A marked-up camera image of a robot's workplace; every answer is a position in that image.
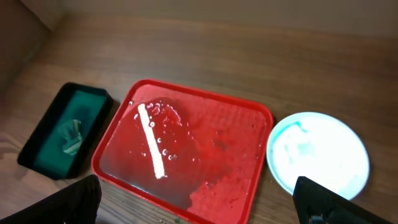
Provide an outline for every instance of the red tray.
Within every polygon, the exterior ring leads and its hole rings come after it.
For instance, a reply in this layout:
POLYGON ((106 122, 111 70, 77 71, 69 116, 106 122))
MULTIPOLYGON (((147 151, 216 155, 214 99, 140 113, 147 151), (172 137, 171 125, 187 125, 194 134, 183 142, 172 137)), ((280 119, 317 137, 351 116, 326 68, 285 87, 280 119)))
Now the red tray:
POLYGON ((96 175, 193 223, 246 223, 273 125, 263 105, 154 80, 132 86, 96 175))

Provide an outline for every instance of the table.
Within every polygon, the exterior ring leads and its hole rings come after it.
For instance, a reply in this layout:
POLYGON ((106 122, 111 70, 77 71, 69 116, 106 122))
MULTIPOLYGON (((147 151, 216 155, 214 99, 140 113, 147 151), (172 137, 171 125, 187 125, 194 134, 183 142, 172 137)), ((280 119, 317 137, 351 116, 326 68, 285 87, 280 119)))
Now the table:
MULTIPOLYGON (((75 181, 16 163, 65 82, 105 88, 121 101, 143 78, 258 101, 277 121, 300 111, 342 120, 371 161, 369 182, 353 202, 398 223, 397 39, 123 16, 69 16, 2 94, 0 218, 75 181)), ((98 223, 174 223, 174 215, 101 186, 98 223)), ((298 223, 291 195, 266 166, 249 222, 298 223)))

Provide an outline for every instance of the brown tabletop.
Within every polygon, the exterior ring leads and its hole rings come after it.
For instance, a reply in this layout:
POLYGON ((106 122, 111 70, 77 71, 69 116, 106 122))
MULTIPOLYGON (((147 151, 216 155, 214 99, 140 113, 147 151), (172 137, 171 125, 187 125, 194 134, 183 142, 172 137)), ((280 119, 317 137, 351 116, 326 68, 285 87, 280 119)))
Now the brown tabletop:
MULTIPOLYGON (((66 19, 2 96, 0 218, 74 182, 50 180, 16 162, 65 82, 105 88, 121 101, 143 78, 258 101, 279 121, 301 111, 342 120, 371 162, 368 184, 353 202, 398 223, 397 39, 96 16, 66 19)), ((98 223, 174 223, 174 215, 101 186, 98 223)), ((299 222, 292 196, 266 166, 249 222, 299 222)))

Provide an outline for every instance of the wall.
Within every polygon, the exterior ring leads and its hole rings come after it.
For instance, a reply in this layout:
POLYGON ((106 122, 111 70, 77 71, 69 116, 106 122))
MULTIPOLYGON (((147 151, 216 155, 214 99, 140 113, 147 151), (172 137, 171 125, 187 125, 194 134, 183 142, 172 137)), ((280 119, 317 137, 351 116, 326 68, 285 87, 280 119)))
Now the wall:
POLYGON ((397 0, 62 0, 70 12, 398 37, 397 0))
POLYGON ((18 0, 0 0, 0 93, 50 32, 18 0))

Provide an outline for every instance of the wooden floor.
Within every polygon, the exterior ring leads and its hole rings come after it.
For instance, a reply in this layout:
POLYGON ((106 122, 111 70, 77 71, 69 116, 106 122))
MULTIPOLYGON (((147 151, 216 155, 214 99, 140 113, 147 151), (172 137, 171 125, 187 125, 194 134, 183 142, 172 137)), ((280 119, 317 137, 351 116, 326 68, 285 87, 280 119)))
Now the wooden floor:
MULTIPOLYGON (((3 96, 0 218, 74 181, 52 181, 16 163, 65 82, 105 88, 121 101, 142 78, 258 101, 277 120, 318 111, 344 121, 371 160, 369 182, 353 202, 398 223, 397 39, 95 16, 65 20, 3 96)), ((106 183, 102 188, 98 223, 174 222, 173 215, 123 190, 106 183)), ((291 195, 267 167, 249 222, 298 223, 291 195)))

